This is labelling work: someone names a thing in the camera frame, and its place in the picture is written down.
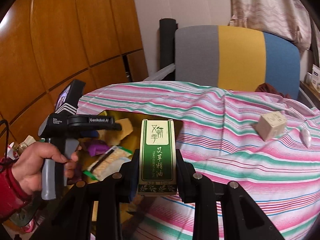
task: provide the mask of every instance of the small screen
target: small screen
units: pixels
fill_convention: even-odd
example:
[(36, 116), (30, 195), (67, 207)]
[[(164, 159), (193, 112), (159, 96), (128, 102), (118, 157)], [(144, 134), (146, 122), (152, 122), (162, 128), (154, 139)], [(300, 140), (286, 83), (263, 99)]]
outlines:
[(69, 93), (70, 86), (68, 86), (63, 92), (59, 95), (59, 99), (56, 104), (56, 110), (63, 105), (63, 103), (66, 101), (67, 95)]

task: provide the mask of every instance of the floral curtain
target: floral curtain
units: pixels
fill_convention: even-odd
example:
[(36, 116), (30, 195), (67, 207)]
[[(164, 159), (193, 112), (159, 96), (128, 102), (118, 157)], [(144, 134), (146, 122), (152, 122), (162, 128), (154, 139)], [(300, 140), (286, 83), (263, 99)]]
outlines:
[(311, 45), (310, 18), (300, 0), (232, 0), (230, 26), (280, 36), (300, 52)]

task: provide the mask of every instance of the red sleeve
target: red sleeve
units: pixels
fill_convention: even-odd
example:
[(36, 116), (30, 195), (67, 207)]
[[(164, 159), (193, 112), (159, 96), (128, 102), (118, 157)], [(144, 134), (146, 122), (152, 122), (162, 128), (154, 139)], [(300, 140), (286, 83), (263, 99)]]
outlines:
[(0, 222), (7, 220), (18, 209), (31, 201), (11, 172), (11, 166), (0, 173)]

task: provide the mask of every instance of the striped bed sheet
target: striped bed sheet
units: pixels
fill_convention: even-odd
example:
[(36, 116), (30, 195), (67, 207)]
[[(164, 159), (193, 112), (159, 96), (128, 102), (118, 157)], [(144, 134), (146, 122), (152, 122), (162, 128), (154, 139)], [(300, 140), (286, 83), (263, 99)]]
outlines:
[[(183, 121), (176, 141), (185, 161), (212, 181), (238, 181), (287, 240), (302, 239), (320, 212), (320, 112), (278, 95), (235, 92), (187, 82), (111, 85), (83, 96), (78, 114), (105, 109)], [(261, 114), (280, 111), (284, 135), (264, 142), (254, 127)], [(300, 138), (312, 135), (307, 149)], [(219, 237), (223, 239), (218, 204)], [(158, 197), (133, 239), (192, 239), (194, 205), (178, 195)]]

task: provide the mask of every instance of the gray handle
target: gray handle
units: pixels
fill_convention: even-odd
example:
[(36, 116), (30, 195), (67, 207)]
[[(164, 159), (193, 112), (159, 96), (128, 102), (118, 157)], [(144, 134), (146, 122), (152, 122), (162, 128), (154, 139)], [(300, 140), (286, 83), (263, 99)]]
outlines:
[[(58, 146), (57, 142), (54, 143), (51, 139), (47, 140), (47, 142)], [(64, 149), (62, 154), (67, 159), (71, 159), (71, 154), (76, 151), (78, 145), (79, 141), (77, 139), (68, 138), (65, 140), (65, 144), (58, 147), (58, 149)], [(64, 176), (64, 165), (62, 163), (57, 163), (52, 159), (45, 159), (42, 168), (42, 199), (52, 200), (62, 196), (63, 187), (67, 185), (67, 179)]]
[[(66, 140), (64, 155), (68, 160), (71, 159), (71, 155), (77, 150), (78, 145), (79, 145), (79, 141), (77, 139), (68, 138)], [(66, 176), (63, 176), (63, 185), (64, 186), (67, 185), (67, 180), (68, 180), (68, 178)]]
[(55, 166), (56, 162), (54, 160), (44, 160), (41, 192), (41, 197), (44, 200), (52, 200), (56, 198)]

